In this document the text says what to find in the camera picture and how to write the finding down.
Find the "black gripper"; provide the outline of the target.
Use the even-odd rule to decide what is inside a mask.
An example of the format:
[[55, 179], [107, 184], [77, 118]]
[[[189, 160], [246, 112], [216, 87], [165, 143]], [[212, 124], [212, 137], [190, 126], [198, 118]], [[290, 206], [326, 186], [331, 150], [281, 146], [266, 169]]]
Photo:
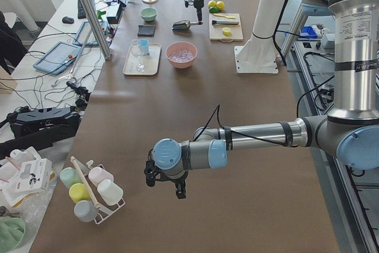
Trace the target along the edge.
[[197, 12], [198, 24], [203, 24], [202, 8], [204, 7], [204, 0], [184, 0], [185, 7], [194, 6]]
[[146, 177], [146, 184], [149, 187], [154, 187], [157, 181], [164, 182], [170, 181], [175, 184], [176, 196], [178, 199], [185, 199], [186, 194], [186, 184], [185, 179], [187, 178], [187, 172], [184, 172], [184, 175], [180, 178], [173, 179], [169, 178], [163, 173], [163, 171], [155, 165], [155, 162], [152, 158], [152, 149], [148, 152], [147, 161], [144, 168], [144, 174]]

